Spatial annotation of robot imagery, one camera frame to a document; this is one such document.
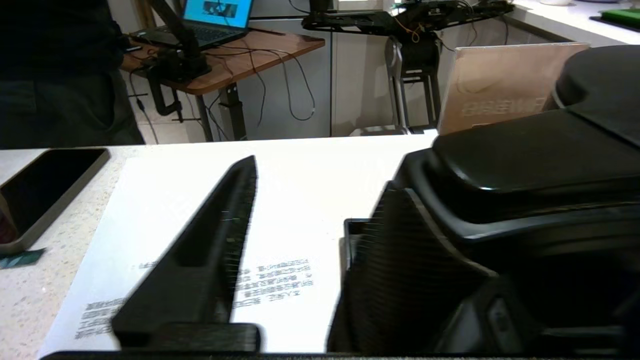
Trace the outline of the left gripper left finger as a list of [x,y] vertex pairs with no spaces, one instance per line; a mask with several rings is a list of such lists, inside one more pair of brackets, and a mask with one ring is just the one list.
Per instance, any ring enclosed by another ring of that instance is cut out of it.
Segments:
[[224,173],[112,318],[122,351],[259,351],[258,326],[230,322],[257,182],[253,155]]

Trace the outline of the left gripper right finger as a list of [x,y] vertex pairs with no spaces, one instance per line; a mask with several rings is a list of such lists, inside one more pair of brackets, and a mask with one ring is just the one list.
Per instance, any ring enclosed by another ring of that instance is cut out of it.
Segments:
[[553,288],[524,291],[509,277],[465,298],[435,339],[438,354],[637,354],[639,295],[610,307]]

